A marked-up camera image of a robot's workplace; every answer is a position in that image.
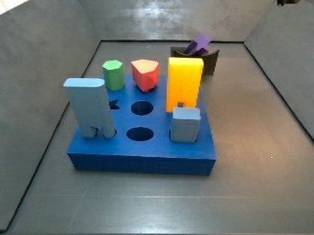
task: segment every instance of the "blue base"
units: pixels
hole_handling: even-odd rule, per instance
[[[157,88],[144,93],[131,75],[126,76],[123,90],[109,90],[110,100],[118,99],[117,105],[121,107],[113,110],[117,135],[106,139],[98,133],[95,138],[87,139],[78,128],[67,150],[78,170],[201,175],[212,173],[217,153],[202,92],[198,101],[202,111],[198,141],[184,143],[170,141],[173,113],[165,112],[166,90],[166,76],[160,77]],[[154,105],[149,115],[133,113],[131,106],[138,101],[149,101]],[[127,131],[137,127],[150,128],[154,137],[145,141],[131,140]]]

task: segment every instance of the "gray floor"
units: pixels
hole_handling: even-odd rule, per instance
[[[131,61],[158,60],[168,74],[170,46],[184,45],[105,42],[87,77],[113,59],[127,73]],[[10,234],[314,233],[313,142],[245,45],[216,49],[217,72],[202,81],[218,154],[212,176],[75,171],[69,109]]]

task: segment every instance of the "orange block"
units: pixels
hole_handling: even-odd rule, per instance
[[[204,61],[201,58],[170,57],[166,112],[181,103],[196,107],[202,81]]]

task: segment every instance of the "hole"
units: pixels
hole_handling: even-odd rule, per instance
[[[127,136],[136,141],[148,141],[154,137],[154,131],[149,128],[138,127],[127,131]]]
[[[118,103],[118,99],[114,99],[113,101],[110,101],[111,109],[121,109],[121,107],[117,105],[117,103]]]
[[[149,101],[138,101],[133,104],[131,110],[134,114],[144,116],[153,112],[154,106]]]

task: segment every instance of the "foam block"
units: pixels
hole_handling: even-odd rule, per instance
[[[67,96],[75,117],[82,127],[82,135],[93,138],[98,128],[103,136],[115,135],[113,113],[105,80],[99,78],[69,78],[65,82]]]
[[[118,60],[107,61],[102,67],[107,89],[119,91],[126,85],[123,63]]]
[[[170,57],[166,111],[180,103],[196,107],[202,81],[204,61],[201,58]]]
[[[173,110],[172,141],[196,142],[201,125],[201,110],[194,107],[176,107]]]
[[[78,128],[67,150],[78,170],[198,175],[212,173],[217,152],[202,93],[198,101],[202,113],[198,141],[173,142],[173,114],[165,112],[166,86],[166,76],[161,76],[157,89],[144,93],[131,75],[127,75],[126,89],[109,91],[110,99],[118,99],[121,106],[113,110],[117,135],[106,139],[98,133],[95,138],[86,139]]]
[[[209,43],[212,42],[212,38],[208,38],[205,33],[196,38],[188,48],[185,49],[186,55],[204,55],[209,51]]]
[[[149,60],[131,62],[133,79],[146,93],[158,85],[160,63]]]

